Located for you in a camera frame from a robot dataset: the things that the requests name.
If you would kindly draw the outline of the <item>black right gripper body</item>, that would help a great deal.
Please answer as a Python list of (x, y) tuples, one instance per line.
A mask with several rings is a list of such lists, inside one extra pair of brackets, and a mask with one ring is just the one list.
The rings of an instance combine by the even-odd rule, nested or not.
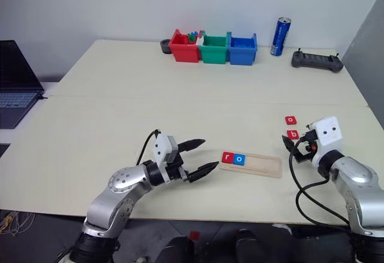
[(317, 153), (317, 134), (315, 130), (306, 132), (303, 137), (299, 138), (296, 143), (297, 150), (299, 150), (299, 145), (304, 144), (305, 154), (302, 154), (302, 162), (307, 160), (312, 160), (314, 155)]

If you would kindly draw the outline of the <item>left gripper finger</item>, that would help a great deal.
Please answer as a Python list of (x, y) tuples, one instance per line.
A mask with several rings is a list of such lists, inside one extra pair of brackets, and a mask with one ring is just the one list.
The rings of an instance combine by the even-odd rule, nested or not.
[(189, 183), (193, 183), (207, 176), (207, 174), (213, 171), (218, 166), (218, 164), (219, 162), (210, 162), (210, 163), (204, 164), (203, 166), (198, 167), (196, 171), (192, 173), (188, 173), (187, 181)]
[(192, 139), (189, 141), (182, 142), (178, 144), (178, 152), (182, 153), (182, 152), (194, 150), (199, 146), (201, 146), (202, 144), (204, 144), (205, 142), (206, 141), (204, 139)]

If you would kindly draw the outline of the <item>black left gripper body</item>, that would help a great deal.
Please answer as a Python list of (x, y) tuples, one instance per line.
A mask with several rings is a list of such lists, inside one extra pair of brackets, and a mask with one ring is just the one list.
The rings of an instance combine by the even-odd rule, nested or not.
[(172, 162), (166, 163), (166, 172), (170, 180), (183, 180), (189, 183), (192, 182), (190, 174), (183, 167), (184, 161), (180, 155), (177, 153)]

